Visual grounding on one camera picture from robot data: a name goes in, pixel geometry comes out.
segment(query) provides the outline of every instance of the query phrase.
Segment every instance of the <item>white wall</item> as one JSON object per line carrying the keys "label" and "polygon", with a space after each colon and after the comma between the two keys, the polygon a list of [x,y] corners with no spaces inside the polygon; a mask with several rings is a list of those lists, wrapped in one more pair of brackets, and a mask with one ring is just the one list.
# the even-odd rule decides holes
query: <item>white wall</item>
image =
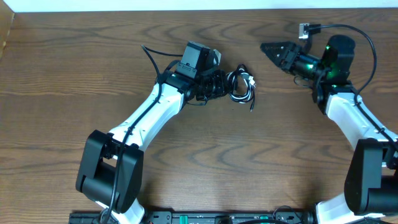
{"label": "white wall", "polygon": [[14,12],[398,7],[398,0],[4,0]]}

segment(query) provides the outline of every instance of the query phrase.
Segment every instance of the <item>cable bundle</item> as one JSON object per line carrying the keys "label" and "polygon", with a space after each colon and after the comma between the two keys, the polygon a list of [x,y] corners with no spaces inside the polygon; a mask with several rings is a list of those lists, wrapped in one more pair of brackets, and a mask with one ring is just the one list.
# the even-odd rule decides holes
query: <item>cable bundle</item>
{"label": "cable bundle", "polygon": [[[246,84],[247,90],[243,95],[236,93],[236,90],[238,89],[238,77],[241,77]],[[250,106],[250,111],[252,111],[256,100],[256,95],[254,93],[256,82],[254,81],[253,76],[248,72],[248,68],[246,68],[244,64],[240,64],[235,71],[226,74],[226,79],[228,81],[228,86],[231,87],[231,91],[229,92],[231,100],[237,103],[249,103],[252,101]]]}

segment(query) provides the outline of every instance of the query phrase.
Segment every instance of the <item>connector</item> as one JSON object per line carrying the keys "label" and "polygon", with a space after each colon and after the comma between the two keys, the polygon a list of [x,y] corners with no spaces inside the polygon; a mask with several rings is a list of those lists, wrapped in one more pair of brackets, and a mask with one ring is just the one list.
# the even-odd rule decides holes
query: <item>connector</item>
{"label": "connector", "polygon": [[250,85],[256,87],[256,82],[254,81],[254,77],[249,75],[248,73],[240,73],[239,74],[244,80],[248,80]]}
{"label": "connector", "polygon": [[252,85],[254,88],[256,87],[256,82],[254,81],[254,77],[253,77],[253,76],[250,76],[250,77],[249,77],[249,83],[250,83],[250,85]]}
{"label": "connector", "polygon": [[307,40],[309,35],[317,34],[321,32],[321,29],[317,29],[321,24],[309,24],[302,23],[298,26],[298,39]]}
{"label": "connector", "polygon": [[308,39],[308,26],[309,23],[303,23],[298,25],[298,39],[307,40]]}

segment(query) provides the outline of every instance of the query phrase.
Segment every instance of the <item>wooden table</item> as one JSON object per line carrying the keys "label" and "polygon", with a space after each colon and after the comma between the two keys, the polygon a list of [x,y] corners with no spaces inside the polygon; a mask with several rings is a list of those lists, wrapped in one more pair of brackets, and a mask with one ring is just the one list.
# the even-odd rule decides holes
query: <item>wooden table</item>
{"label": "wooden table", "polygon": [[[397,9],[84,12],[17,14],[0,61],[0,223],[66,223],[99,206],[75,190],[88,135],[124,121],[155,79],[140,45],[182,53],[188,40],[218,49],[221,68],[244,63],[257,82],[256,107],[228,97],[186,106],[145,154],[139,201],[174,210],[305,208],[334,197],[353,151],[340,129],[259,50],[298,41],[298,24],[344,23],[374,40],[379,61],[363,91],[368,108],[398,132]],[[351,80],[362,85],[371,51],[359,34]],[[154,56],[160,68],[173,58]]]}

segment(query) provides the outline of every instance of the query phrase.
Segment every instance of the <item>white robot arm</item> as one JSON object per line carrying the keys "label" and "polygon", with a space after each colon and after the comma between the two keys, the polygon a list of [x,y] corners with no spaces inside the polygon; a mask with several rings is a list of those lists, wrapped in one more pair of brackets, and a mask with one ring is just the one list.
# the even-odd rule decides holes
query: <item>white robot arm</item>
{"label": "white robot arm", "polygon": [[[219,98],[229,94],[239,103],[252,101],[255,83],[244,65],[235,72],[225,74],[217,70],[221,54],[217,50],[189,42],[184,55],[156,52],[142,46],[157,71],[157,83],[143,104],[119,126],[107,134],[94,131],[86,141],[81,159],[76,189],[105,208],[100,223],[109,218],[120,224],[139,224],[144,209],[136,197],[141,187],[144,152],[162,126],[176,115],[194,97],[198,101]],[[182,56],[174,60],[160,74],[148,51],[169,56]],[[248,88],[245,95],[235,94],[238,76]],[[116,167],[103,159],[116,159]]]}
{"label": "white robot arm", "polygon": [[[369,41],[374,56],[370,79],[360,89],[348,80],[354,58],[355,42],[345,35],[332,36],[322,58],[308,54],[313,34],[322,28],[345,27],[361,33]],[[317,204],[307,223],[332,224],[361,222],[364,217],[378,218],[398,213],[398,173],[382,176],[382,166],[397,170],[397,135],[365,107],[359,95],[376,71],[377,57],[372,40],[363,31],[344,24],[321,26],[301,24],[299,39],[304,47],[293,42],[263,43],[261,50],[286,73],[308,81],[312,98],[334,121],[354,149],[354,156],[345,181],[345,192]]]}

